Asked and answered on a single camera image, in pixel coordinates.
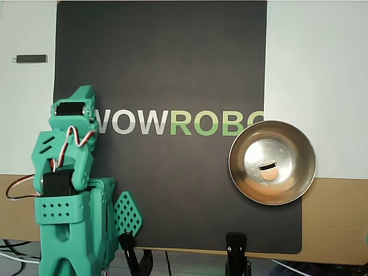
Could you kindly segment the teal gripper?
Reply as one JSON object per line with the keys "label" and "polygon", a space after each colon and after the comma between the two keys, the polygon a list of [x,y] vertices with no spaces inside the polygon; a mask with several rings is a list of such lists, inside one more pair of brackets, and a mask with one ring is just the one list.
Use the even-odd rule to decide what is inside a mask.
{"label": "teal gripper", "polygon": [[69,126],[74,126],[78,130],[81,140],[88,132],[95,131],[95,134],[87,142],[89,149],[95,150],[98,129],[95,108],[93,86],[80,86],[73,93],[73,99],[60,99],[52,105],[49,124],[52,129],[61,131],[66,131]]}

